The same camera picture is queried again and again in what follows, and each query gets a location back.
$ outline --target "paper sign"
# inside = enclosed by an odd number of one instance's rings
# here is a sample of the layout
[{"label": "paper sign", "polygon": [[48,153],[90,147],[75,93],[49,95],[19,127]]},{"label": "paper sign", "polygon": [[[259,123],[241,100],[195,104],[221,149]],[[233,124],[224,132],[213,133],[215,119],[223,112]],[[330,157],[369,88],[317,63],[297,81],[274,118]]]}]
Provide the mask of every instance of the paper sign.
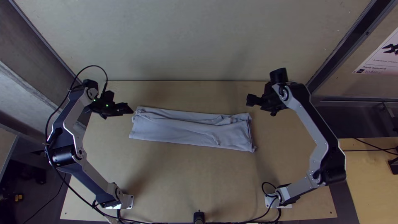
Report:
[{"label": "paper sign", "polygon": [[398,75],[398,28],[352,73]]}]

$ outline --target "table surface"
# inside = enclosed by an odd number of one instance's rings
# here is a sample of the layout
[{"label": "table surface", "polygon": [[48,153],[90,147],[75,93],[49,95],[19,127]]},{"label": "table surface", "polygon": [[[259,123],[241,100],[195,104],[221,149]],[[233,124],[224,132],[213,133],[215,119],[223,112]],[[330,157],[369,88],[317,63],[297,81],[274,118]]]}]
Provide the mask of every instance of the table surface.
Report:
[{"label": "table surface", "polygon": [[[266,210],[261,183],[281,185],[305,175],[315,143],[293,110],[271,117],[246,107],[248,93],[261,95],[265,82],[110,81],[115,102],[191,112],[250,112],[255,153],[129,139],[131,114],[103,120],[91,116],[84,137],[88,161],[109,182],[135,196],[122,217],[147,222],[192,222],[204,211],[208,222],[238,222]],[[86,200],[94,195],[75,178],[70,185]],[[114,210],[106,210],[115,215]],[[263,220],[273,220],[277,210]],[[281,220],[336,217],[329,187],[303,195]],[[68,191],[62,219],[104,218]]]},{"label": "table surface", "polygon": [[[397,137],[362,139],[383,149],[396,147]],[[340,139],[344,150],[374,149],[355,139]],[[397,156],[380,151],[346,152],[347,184],[361,224],[396,222],[398,175],[388,160]]]},{"label": "table surface", "polygon": [[16,134],[0,128],[0,180],[6,168],[9,153],[16,137]]}]

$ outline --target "fabric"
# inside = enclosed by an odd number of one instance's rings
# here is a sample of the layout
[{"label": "fabric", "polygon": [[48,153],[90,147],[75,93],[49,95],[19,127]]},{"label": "fabric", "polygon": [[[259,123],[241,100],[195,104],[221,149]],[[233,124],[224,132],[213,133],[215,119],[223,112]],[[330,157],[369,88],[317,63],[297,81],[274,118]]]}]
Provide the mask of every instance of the fabric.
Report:
[{"label": "fabric", "polygon": [[249,113],[204,114],[137,107],[131,139],[254,152]]}]

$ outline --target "black cable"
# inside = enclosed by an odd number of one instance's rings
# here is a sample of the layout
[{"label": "black cable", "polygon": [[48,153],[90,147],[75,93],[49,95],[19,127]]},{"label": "black cable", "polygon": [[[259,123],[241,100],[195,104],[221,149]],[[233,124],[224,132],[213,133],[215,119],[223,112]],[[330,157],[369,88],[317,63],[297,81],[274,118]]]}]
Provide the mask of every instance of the black cable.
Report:
[{"label": "black cable", "polygon": [[117,211],[116,211],[116,217],[117,217],[117,219],[119,219],[119,222],[121,223],[121,224],[125,224],[124,222],[122,222],[121,220],[120,220],[120,209],[118,209]]},{"label": "black cable", "polygon": [[246,224],[246,223],[253,222],[253,221],[256,221],[256,220],[258,220],[258,219],[261,219],[262,217],[264,217],[265,215],[268,214],[269,210],[271,209],[272,204],[273,204],[274,201],[276,201],[276,200],[277,200],[277,198],[274,198],[274,199],[272,200],[272,202],[271,202],[271,204],[269,205],[267,211],[266,211],[263,215],[261,215],[261,216],[259,216],[259,217],[257,217],[257,218],[248,220],[248,221],[244,221],[244,222],[234,222],[233,224]]},{"label": "black cable", "polygon": [[362,143],[364,143],[364,144],[366,144],[366,145],[372,146],[372,147],[374,147],[374,148],[376,148],[376,149],[343,150],[344,152],[384,151],[384,152],[387,152],[387,153],[389,153],[389,154],[398,156],[397,153],[393,153],[393,152],[387,151],[387,150],[396,149],[396,148],[382,149],[382,148],[380,148],[380,147],[377,147],[377,146],[375,146],[375,145],[372,145],[372,144],[367,143],[367,142],[365,142],[365,141],[362,141],[362,140],[360,140],[360,139],[357,139],[357,138],[353,138],[353,139],[355,139],[355,140],[357,140],[357,141],[359,141],[359,142],[362,142]]},{"label": "black cable", "polygon": [[29,217],[22,224],[27,223],[31,218],[33,218],[37,213],[39,213],[39,211],[41,211],[46,205],[48,205],[50,202],[52,202],[54,200],[54,198],[56,198],[59,195],[59,192],[61,191],[62,186],[63,186],[63,182],[61,183],[61,186],[59,187],[59,190],[58,190],[57,194],[53,198],[51,198],[46,204],[44,204],[41,208],[39,208],[31,217]]},{"label": "black cable", "polygon": [[[78,72],[78,74],[75,76],[75,78],[73,79],[73,82],[72,82],[72,84],[70,85],[68,91],[71,91],[71,90],[72,90],[72,87],[73,87],[73,85],[75,84],[75,81],[77,80],[78,76],[79,76],[84,70],[86,70],[87,68],[91,68],[91,67],[100,68],[100,69],[105,73],[105,76],[106,76],[107,80],[106,80],[106,82],[105,82],[104,88],[102,89],[102,92],[103,92],[103,93],[105,92],[106,87],[107,87],[107,85],[108,85],[108,75],[107,75],[107,73],[105,72],[105,70],[104,70],[103,68],[101,68],[100,66],[98,66],[98,65],[86,66],[86,67],[84,67],[82,70],[80,70],[80,71]],[[51,118],[54,116],[54,114],[55,114],[56,112],[58,112],[59,109],[61,108],[61,106],[65,103],[66,99],[68,98],[68,95],[69,95],[69,94],[66,94],[66,96],[65,96],[65,98],[62,100],[61,104],[54,110],[54,112],[50,115],[50,117],[48,118],[48,120],[47,120],[47,122],[46,122],[46,129],[44,130],[44,134],[45,134],[45,136],[46,136],[46,139],[45,139],[46,144],[48,144],[47,139],[49,138],[49,136],[48,136],[48,131],[47,131],[47,129],[48,129],[48,127],[49,127],[49,122],[50,122]]]},{"label": "black cable", "polygon": [[277,195],[271,196],[271,195],[265,193],[264,184],[269,184],[269,185],[271,185],[272,187],[274,187],[274,188],[276,189],[276,187],[275,187],[273,184],[271,184],[270,182],[263,182],[262,185],[261,185],[262,192],[263,192],[267,197],[277,197]]}]

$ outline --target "robotic arm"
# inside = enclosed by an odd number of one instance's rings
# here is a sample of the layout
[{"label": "robotic arm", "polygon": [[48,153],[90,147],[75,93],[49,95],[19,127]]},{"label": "robotic arm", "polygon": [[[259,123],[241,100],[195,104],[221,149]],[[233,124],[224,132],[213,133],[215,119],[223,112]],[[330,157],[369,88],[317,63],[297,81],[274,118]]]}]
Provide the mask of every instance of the robotic arm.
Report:
[{"label": "robotic arm", "polygon": [[[267,207],[291,207],[301,195],[320,186],[345,180],[345,155],[339,142],[323,118],[310,102],[310,93],[303,84],[288,82],[285,68],[270,73],[271,81],[265,85],[261,97],[249,94],[247,106],[260,105],[262,110],[275,116],[278,111],[291,108],[296,111],[316,143],[311,154],[309,169],[295,183],[281,185],[274,193],[265,195]],[[98,96],[98,83],[84,80],[68,95],[69,102],[55,120],[48,138],[46,152],[50,164],[70,173],[95,194],[103,208],[131,209],[134,197],[124,194],[116,183],[107,182],[87,161],[83,135],[74,128],[82,111],[95,112],[102,118],[132,114],[127,103],[113,102],[114,93],[106,91]]]},{"label": "robotic arm", "polygon": [[311,104],[307,87],[304,84],[288,82],[285,68],[271,72],[270,78],[271,81],[265,85],[264,94],[261,97],[248,94],[246,105],[259,105],[261,110],[271,112],[271,116],[286,108],[296,111],[316,143],[305,176],[295,183],[281,185],[274,193],[265,195],[267,207],[285,208],[291,207],[303,194],[345,180],[345,154],[332,130]]},{"label": "robotic arm", "polygon": [[113,102],[114,93],[106,91],[98,96],[98,83],[84,80],[68,95],[69,102],[55,120],[48,138],[47,154],[50,164],[59,171],[70,173],[95,194],[103,208],[131,209],[134,197],[122,193],[115,183],[107,182],[87,161],[83,146],[83,135],[74,125],[83,111],[98,113],[106,119],[110,116],[131,114],[127,103]]}]

